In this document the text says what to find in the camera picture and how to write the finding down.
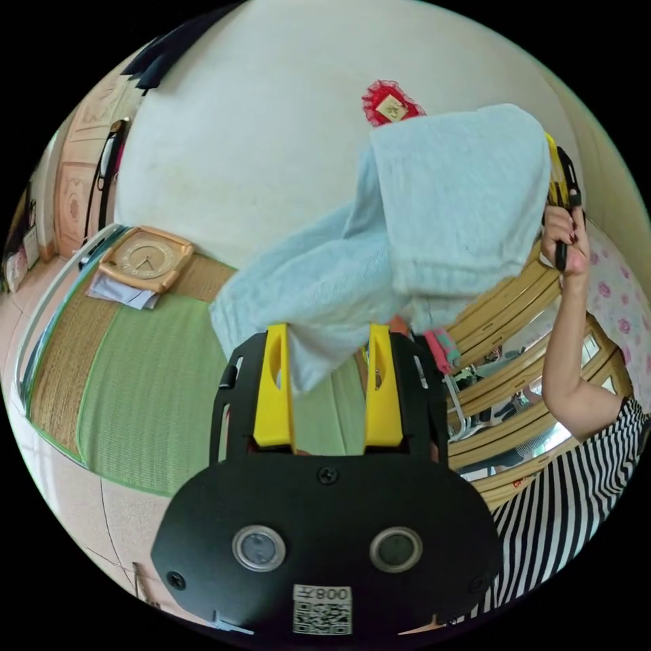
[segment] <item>red hanging decoration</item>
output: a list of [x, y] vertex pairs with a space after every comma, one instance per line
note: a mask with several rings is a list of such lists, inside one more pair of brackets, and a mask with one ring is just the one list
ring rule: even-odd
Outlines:
[[396, 81], [374, 82], [361, 100], [366, 119], [374, 127], [425, 115], [422, 107], [406, 95]]

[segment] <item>striped shirt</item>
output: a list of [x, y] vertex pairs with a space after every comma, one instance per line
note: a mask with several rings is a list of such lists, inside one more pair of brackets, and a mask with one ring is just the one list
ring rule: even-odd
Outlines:
[[631, 478], [651, 427], [633, 398], [615, 422], [555, 458], [493, 517], [504, 562], [478, 606], [453, 623], [516, 599], [561, 570], [608, 517]]

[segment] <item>woman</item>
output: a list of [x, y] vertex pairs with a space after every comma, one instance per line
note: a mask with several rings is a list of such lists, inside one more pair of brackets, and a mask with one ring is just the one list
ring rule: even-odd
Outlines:
[[[493, 514], [504, 566], [472, 612], [454, 623], [516, 599], [561, 570], [608, 517], [635, 469], [651, 429], [634, 398], [581, 378], [590, 245], [581, 208], [570, 215], [548, 206], [541, 250], [555, 260], [568, 245], [563, 296], [545, 353], [542, 398], [582, 445], [553, 460], [525, 490]], [[439, 628], [433, 622], [417, 633]]]

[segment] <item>yellow clamp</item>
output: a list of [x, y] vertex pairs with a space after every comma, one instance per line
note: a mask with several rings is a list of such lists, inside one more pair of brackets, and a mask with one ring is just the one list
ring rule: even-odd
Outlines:
[[[395, 448], [400, 445], [403, 433], [387, 325], [371, 324], [369, 352], [364, 449]], [[261, 448], [289, 446], [296, 453], [286, 323], [272, 325], [267, 330], [253, 436]]]

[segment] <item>wooden door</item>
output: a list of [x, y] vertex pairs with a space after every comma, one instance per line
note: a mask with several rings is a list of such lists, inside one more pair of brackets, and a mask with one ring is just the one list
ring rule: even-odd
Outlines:
[[[75, 110], [58, 162], [55, 185], [54, 234], [57, 251], [63, 258], [70, 258], [83, 242], [93, 177], [111, 124], [124, 117], [133, 119], [140, 105], [142, 91], [135, 88], [135, 81], [120, 75], [136, 54], [105, 76]], [[95, 190], [89, 237], [98, 229], [99, 202], [100, 193]]]

